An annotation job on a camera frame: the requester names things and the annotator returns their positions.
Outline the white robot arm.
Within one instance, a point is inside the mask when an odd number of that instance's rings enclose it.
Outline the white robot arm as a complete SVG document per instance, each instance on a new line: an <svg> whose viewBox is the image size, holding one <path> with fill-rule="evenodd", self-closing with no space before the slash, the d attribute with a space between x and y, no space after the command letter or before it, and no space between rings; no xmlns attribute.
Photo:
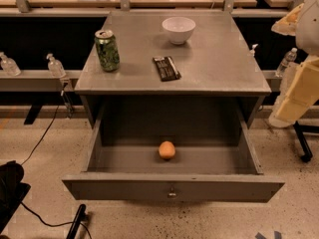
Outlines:
<svg viewBox="0 0 319 239"><path fill-rule="evenodd" d="M269 122L275 127L295 124L319 100L319 0L305 0L277 21L272 31L296 38L296 46L308 54L299 65L284 71L280 94Z"/></svg>

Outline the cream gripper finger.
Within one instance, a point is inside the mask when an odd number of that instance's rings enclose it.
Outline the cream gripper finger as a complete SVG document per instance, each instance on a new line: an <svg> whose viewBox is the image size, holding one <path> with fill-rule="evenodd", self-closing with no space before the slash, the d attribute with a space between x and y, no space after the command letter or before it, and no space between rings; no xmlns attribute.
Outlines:
<svg viewBox="0 0 319 239"><path fill-rule="evenodd" d="M286 16L276 21L272 25L271 31L283 36L296 36L297 34L300 34L302 30L301 26L303 7L303 3L296 6Z"/></svg>
<svg viewBox="0 0 319 239"><path fill-rule="evenodd" d="M291 63L280 84L280 95L269 122L288 127L299 120L319 100L319 57L308 56L301 64Z"/></svg>

